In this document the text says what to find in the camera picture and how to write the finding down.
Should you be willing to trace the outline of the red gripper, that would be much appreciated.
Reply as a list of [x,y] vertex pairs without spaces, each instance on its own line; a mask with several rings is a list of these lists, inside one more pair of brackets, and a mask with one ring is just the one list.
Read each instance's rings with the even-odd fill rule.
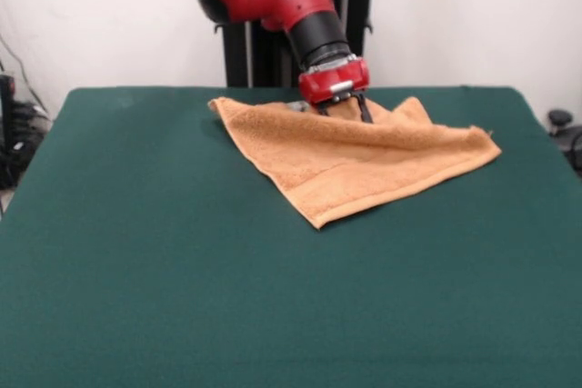
[[[309,104],[319,104],[319,114],[329,116],[328,104],[346,95],[363,92],[369,86],[369,69],[366,61],[359,56],[347,56],[321,65],[313,65],[298,79],[301,95]],[[372,124],[373,117],[363,93],[356,94],[361,120]]]

